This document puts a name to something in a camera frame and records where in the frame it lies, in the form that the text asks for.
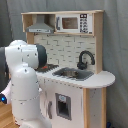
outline shelf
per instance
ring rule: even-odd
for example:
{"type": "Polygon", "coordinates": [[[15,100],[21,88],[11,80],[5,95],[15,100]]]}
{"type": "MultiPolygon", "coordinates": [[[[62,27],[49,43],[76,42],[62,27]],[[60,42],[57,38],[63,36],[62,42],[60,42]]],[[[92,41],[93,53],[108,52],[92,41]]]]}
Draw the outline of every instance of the shelf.
{"type": "Polygon", "coordinates": [[[21,13],[22,15],[28,14],[84,14],[84,13],[99,13],[103,10],[90,10],[90,11],[57,11],[57,12],[27,12],[21,13]]]}
{"type": "Polygon", "coordinates": [[[58,34],[58,35],[84,35],[84,36],[94,36],[93,34],[88,34],[88,33],[54,32],[54,34],[58,34]]]}

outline wooden toy kitchen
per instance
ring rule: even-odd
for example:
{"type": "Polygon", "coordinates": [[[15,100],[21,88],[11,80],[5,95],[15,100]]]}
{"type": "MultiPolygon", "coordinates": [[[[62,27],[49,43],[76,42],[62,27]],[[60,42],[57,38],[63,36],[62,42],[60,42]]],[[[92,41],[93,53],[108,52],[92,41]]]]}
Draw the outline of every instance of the wooden toy kitchen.
{"type": "Polygon", "coordinates": [[[103,12],[22,13],[27,43],[46,48],[47,65],[36,73],[52,128],[106,128],[106,87],[115,76],[102,70],[103,12]]]}

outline oven window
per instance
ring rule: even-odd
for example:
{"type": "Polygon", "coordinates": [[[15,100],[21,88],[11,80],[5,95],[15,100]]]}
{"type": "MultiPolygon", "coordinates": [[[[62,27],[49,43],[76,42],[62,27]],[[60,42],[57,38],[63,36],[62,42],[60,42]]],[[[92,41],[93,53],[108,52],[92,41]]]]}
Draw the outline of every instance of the oven window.
{"type": "Polygon", "coordinates": [[[77,18],[62,18],[63,29],[78,29],[78,20],[77,18]]]}

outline countertop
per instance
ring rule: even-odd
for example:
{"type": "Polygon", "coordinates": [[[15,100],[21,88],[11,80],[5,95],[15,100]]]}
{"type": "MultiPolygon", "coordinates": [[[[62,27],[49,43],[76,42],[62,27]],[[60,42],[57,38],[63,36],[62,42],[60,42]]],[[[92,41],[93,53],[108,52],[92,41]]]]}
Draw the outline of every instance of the countertop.
{"type": "Polygon", "coordinates": [[[55,71],[58,71],[61,68],[64,68],[64,67],[57,67],[47,73],[36,72],[36,74],[46,79],[65,82],[70,85],[73,85],[76,87],[82,87],[82,88],[103,88],[103,87],[110,86],[115,82],[115,76],[108,71],[101,71],[99,74],[93,74],[91,77],[89,77],[84,81],[76,81],[76,80],[52,75],[52,73],[54,73],[55,71]]]}

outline oven door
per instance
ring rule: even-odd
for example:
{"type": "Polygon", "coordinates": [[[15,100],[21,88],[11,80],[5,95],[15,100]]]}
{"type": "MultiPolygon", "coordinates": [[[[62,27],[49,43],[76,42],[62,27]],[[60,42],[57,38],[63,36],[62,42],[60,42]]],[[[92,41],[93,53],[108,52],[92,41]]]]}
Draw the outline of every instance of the oven door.
{"type": "Polygon", "coordinates": [[[84,128],[83,89],[45,79],[47,117],[52,128],[84,128]]]}
{"type": "Polygon", "coordinates": [[[80,14],[57,14],[56,32],[80,33],[80,14]]]}

